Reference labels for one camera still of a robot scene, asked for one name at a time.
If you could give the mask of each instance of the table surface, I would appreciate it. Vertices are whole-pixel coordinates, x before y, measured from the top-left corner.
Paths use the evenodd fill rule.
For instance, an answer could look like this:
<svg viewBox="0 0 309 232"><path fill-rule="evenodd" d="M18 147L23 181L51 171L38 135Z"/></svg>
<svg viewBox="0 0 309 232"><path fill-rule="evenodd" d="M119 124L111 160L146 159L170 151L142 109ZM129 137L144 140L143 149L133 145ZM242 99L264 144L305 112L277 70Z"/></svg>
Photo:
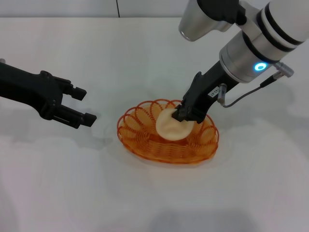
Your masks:
<svg viewBox="0 0 309 232"><path fill-rule="evenodd" d="M295 75L224 109L213 160L199 166L146 162L116 137L126 109L181 99L198 71L238 32L195 43L179 18L2 18L0 56L46 70L88 94L63 104L98 115L78 130L0 99L1 232L307 232L309 230L309 44L284 62ZM227 95L231 102L274 69Z"/></svg>

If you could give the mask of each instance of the orange basket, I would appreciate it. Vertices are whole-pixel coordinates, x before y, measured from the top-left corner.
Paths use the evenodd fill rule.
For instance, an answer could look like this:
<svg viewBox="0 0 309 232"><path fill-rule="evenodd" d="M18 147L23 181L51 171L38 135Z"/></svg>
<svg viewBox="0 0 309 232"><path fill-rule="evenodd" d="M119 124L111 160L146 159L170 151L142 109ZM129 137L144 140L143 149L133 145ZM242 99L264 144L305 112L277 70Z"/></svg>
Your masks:
<svg viewBox="0 0 309 232"><path fill-rule="evenodd" d="M196 164L212 158L218 148L219 132L209 116L201 124L195 123L192 132L182 140L169 141L156 132L160 112L175 108L180 102L158 99L128 109L117 123L119 140L135 155L162 163Z"/></svg>

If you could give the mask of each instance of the metal cylinder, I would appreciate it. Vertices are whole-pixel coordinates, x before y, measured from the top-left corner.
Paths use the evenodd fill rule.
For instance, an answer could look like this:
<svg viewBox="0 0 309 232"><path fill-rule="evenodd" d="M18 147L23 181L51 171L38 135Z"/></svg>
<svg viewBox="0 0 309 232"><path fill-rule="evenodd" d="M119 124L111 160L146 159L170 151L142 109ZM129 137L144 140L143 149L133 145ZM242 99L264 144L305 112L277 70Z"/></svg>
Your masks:
<svg viewBox="0 0 309 232"><path fill-rule="evenodd" d="M252 53L244 41L242 32L222 48L220 63L230 77L241 83L251 82L272 66Z"/></svg>
<svg viewBox="0 0 309 232"><path fill-rule="evenodd" d="M274 64L274 67L284 76L291 77L294 75L294 70L287 66L285 63L278 62Z"/></svg>
<svg viewBox="0 0 309 232"><path fill-rule="evenodd" d="M219 93L218 93L218 99L217 99L217 101L218 101L221 105L225 104L226 88L227 88L227 85L226 85L226 84L220 84L220 85L219 85Z"/></svg>
<svg viewBox="0 0 309 232"><path fill-rule="evenodd" d="M179 32L188 41L195 41L212 30L226 31L232 26L225 21L209 18L200 8L197 0L189 0L179 25Z"/></svg>

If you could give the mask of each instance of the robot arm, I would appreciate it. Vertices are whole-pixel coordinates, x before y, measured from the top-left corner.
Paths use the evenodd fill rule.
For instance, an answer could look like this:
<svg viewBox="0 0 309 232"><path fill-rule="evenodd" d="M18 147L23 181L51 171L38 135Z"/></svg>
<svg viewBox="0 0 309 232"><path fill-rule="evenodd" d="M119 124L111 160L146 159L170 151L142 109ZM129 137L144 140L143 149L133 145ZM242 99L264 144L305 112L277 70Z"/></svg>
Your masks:
<svg viewBox="0 0 309 232"><path fill-rule="evenodd" d="M195 41L211 30L224 32L234 23L241 31L222 48L219 61L207 73L194 77L173 118L201 123L214 102L224 104L226 92L271 66L278 72L260 87L293 75L280 60L309 37L308 9L307 0L273 0L262 10L239 0L190 0L179 25L185 39Z"/></svg>
<svg viewBox="0 0 309 232"><path fill-rule="evenodd" d="M0 96L32 106L43 119L55 120L76 129L80 125L91 127L97 119L95 115L82 114L61 104L62 94L81 101L86 93L81 88L74 88L69 80L45 71L31 74L0 59Z"/></svg>

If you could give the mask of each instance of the blue indicator light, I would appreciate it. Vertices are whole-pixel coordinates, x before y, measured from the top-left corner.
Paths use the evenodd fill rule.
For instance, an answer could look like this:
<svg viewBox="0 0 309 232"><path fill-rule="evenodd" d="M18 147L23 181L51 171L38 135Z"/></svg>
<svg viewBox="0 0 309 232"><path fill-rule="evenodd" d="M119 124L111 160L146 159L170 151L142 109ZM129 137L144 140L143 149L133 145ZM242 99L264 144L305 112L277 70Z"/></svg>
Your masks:
<svg viewBox="0 0 309 232"><path fill-rule="evenodd" d="M266 63L258 63L255 65L254 69L256 71L262 71L264 70L265 68L267 67L267 64Z"/></svg>

